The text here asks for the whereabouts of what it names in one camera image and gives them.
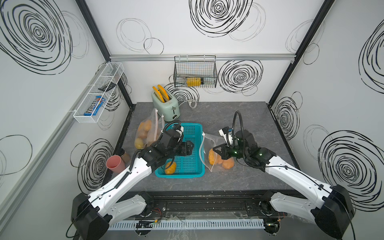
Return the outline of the reddish potato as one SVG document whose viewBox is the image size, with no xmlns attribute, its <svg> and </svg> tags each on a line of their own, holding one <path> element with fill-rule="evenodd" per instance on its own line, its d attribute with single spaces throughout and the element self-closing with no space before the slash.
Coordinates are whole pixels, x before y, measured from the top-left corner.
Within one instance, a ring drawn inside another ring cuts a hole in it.
<svg viewBox="0 0 384 240">
<path fill-rule="evenodd" d="M 222 162 L 222 167 L 226 170 L 233 168 L 234 165 L 235 165 L 234 158 L 229 158 L 227 160 L 223 160 L 223 162 Z"/>
</svg>

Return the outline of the clear zipper bag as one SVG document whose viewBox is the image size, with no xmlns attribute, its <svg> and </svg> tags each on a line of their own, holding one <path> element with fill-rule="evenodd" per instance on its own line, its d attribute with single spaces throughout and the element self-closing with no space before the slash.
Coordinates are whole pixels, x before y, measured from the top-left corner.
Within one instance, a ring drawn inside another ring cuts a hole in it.
<svg viewBox="0 0 384 240">
<path fill-rule="evenodd" d="M 148 131 L 151 128 L 152 121 L 155 119 L 156 115 L 158 115 L 158 110 L 153 109 L 150 116 L 144 119 L 139 124 L 139 127 L 136 132 L 135 141 L 134 141 L 134 145 L 137 150 L 141 150 L 146 146 L 149 146 L 147 144 L 147 135 L 148 135 Z"/>
</svg>

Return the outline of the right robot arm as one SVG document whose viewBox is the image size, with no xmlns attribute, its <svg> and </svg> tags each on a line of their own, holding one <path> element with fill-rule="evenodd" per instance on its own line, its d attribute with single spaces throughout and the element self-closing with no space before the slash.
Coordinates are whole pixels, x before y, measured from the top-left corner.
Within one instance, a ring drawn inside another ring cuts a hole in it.
<svg viewBox="0 0 384 240">
<path fill-rule="evenodd" d="M 274 176 L 294 188 L 302 198 L 280 192 L 267 193 L 261 204 L 269 211 L 285 212 L 316 224 L 324 233 L 342 239 L 352 227 L 355 216 L 349 192 L 341 185 L 331 186 L 305 174 L 273 151 L 257 145 L 247 130 L 234 133 L 225 127 L 219 131 L 225 143 L 214 147 L 223 160 L 242 158 L 248 167 Z"/>
</svg>

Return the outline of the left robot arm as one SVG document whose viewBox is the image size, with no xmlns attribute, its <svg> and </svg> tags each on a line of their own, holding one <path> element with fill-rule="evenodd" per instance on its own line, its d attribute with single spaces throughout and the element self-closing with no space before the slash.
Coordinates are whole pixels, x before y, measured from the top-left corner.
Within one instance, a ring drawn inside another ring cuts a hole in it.
<svg viewBox="0 0 384 240">
<path fill-rule="evenodd" d="M 71 225 L 75 237 L 83 240 L 99 240 L 110 225 L 125 218 L 139 215 L 147 207 L 149 199 L 135 195 L 120 201 L 134 185 L 177 156 L 190 156 L 194 144 L 184 141 L 184 128 L 180 125 L 165 127 L 157 141 L 137 150 L 130 166 L 107 184 L 86 195 L 78 194 L 72 203 Z"/>
</svg>

